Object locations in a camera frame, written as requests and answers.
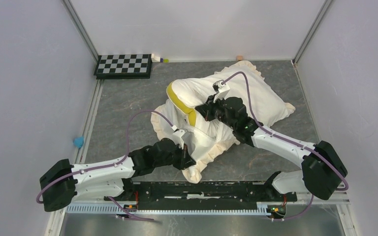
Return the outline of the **grey cream ruffled pillowcase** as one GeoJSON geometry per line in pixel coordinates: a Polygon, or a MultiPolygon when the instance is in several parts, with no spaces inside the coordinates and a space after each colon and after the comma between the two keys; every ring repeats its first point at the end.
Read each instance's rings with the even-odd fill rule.
{"type": "Polygon", "coordinates": [[[254,131],[258,123],[269,127],[295,111],[246,60],[204,78],[174,80],[166,94],[151,124],[159,139],[171,138],[175,128],[189,133],[195,164],[182,173],[191,183],[200,182],[207,165],[239,143],[234,131],[254,131]]]}

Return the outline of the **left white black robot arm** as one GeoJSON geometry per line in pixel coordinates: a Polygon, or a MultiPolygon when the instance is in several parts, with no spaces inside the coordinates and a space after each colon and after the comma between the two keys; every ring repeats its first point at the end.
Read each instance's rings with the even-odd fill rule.
{"type": "Polygon", "coordinates": [[[62,209],[74,201],[120,197],[130,200],[135,194],[133,177],[148,175],[155,168],[173,166],[185,170],[196,164],[186,144],[164,138],[117,159],[90,164],[56,162],[40,179],[36,202],[46,212],[62,209]]]}

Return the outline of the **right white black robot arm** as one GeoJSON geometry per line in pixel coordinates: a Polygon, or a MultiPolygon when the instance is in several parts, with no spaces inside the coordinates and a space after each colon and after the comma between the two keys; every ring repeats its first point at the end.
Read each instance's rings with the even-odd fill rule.
{"type": "Polygon", "coordinates": [[[348,171],[333,146],[293,139],[278,133],[249,115],[241,98],[214,99],[196,106],[206,121],[218,120],[232,129],[235,138],[249,146],[270,151],[300,168],[295,172],[275,172],[267,180],[265,196],[276,201],[286,193],[308,191],[315,197],[328,200],[340,191],[348,171]]]}

